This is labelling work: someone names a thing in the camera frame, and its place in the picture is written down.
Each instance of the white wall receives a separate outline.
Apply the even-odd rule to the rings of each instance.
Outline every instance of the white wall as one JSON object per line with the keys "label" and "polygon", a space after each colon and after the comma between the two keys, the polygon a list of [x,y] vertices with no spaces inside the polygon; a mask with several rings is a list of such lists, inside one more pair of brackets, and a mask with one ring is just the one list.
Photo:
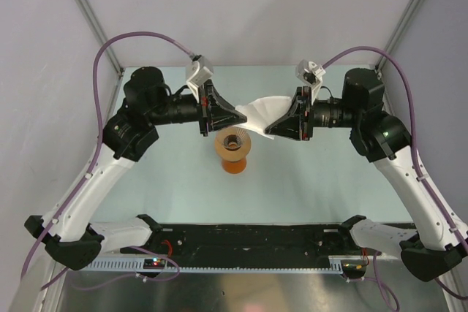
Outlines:
{"label": "white wall", "polygon": [[[98,45],[74,0],[0,0],[0,311],[33,243],[23,222],[61,197],[97,135]],[[116,75],[99,71],[102,109]]]}
{"label": "white wall", "polygon": [[[325,62],[355,45],[383,47],[409,0],[90,0],[108,36],[161,31],[215,65]],[[117,43],[124,66],[183,66],[177,50],[151,39]],[[374,64],[356,53],[341,64]]]}
{"label": "white wall", "polygon": [[[425,0],[395,57],[415,100],[421,157],[440,191],[468,221],[468,0]],[[407,98],[388,66],[385,85],[395,113],[408,121]],[[468,259],[461,265],[468,286]]]}

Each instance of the cable clip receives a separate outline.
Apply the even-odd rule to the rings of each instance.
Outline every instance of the cable clip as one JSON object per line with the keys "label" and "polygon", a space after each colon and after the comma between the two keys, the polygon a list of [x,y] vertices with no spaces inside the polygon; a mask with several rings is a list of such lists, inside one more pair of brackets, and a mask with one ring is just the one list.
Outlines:
{"label": "cable clip", "polygon": [[185,69],[186,84],[192,92],[195,100],[200,102],[199,89],[213,76],[213,64],[205,57],[194,58]]}
{"label": "cable clip", "polygon": [[307,85],[312,85],[325,74],[325,70],[313,61],[302,60],[295,68],[295,76]]}
{"label": "cable clip", "polygon": [[424,174],[421,175],[420,177],[416,177],[416,180],[417,180],[418,182],[421,182],[423,179],[426,179],[428,176],[429,176],[428,173],[424,173]]}
{"label": "cable clip", "polygon": [[[361,281],[364,281],[366,278],[364,278],[364,276],[362,276],[362,277],[356,278],[356,279],[361,279]],[[351,282],[350,277],[346,277],[346,282],[347,282],[347,283]]]}

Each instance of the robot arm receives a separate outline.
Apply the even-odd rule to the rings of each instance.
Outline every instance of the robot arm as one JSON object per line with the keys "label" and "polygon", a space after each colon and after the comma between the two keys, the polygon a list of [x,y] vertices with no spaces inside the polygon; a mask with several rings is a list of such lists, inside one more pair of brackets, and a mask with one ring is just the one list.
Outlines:
{"label": "robot arm", "polygon": [[[298,88],[290,110],[267,127],[265,133],[309,140],[314,127],[351,128],[350,140],[356,151],[390,182],[417,230],[377,224],[363,216],[345,221],[342,230],[360,247],[401,258],[408,270],[422,281],[430,281],[454,268],[467,254],[416,174],[410,134],[398,118],[382,111],[384,85],[377,74],[370,69],[352,69],[346,73],[342,98],[321,101],[315,100],[316,95],[312,93],[317,82],[314,74],[301,67],[303,63],[298,71],[308,76],[301,80],[308,86]],[[466,240],[468,226],[450,208],[429,175],[424,178]]]}
{"label": "robot arm", "polygon": [[100,252],[143,246],[161,232],[161,226],[147,215],[125,222],[90,223],[117,180],[159,139],[155,126],[198,122],[200,133],[207,136],[209,132],[246,122],[246,117],[214,88],[208,74],[212,68],[204,68],[207,61],[200,62],[187,69],[187,83],[191,84],[192,93],[198,94],[197,99],[192,94],[180,94],[181,90],[175,95],[169,94],[162,73],[156,67],[136,70],[124,86],[126,98],[121,108],[104,127],[103,145],[93,172],[86,174],[88,180],[58,218],[54,218],[56,210],[67,196],[44,216],[28,218],[25,227],[36,238],[47,223],[53,222],[42,242],[57,262],[80,270]]}

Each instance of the orange spool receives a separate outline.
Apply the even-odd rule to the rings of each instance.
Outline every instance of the orange spool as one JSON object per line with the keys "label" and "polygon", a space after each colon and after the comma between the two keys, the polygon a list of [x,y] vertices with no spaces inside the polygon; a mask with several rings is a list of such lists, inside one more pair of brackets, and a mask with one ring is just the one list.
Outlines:
{"label": "orange spool", "polygon": [[236,175],[245,170],[246,156],[250,152],[252,142],[245,129],[228,127],[216,135],[214,148],[221,157],[222,168],[228,173]]}

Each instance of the white cloth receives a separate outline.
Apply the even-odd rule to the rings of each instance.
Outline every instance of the white cloth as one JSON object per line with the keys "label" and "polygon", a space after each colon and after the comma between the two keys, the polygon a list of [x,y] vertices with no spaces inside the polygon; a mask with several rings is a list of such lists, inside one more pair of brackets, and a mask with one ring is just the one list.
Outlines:
{"label": "white cloth", "polygon": [[247,105],[238,105],[235,109],[247,117],[247,122],[238,124],[237,127],[274,139],[273,135],[265,134],[265,128],[287,113],[291,107],[291,101],[290,96],[267,96]]}

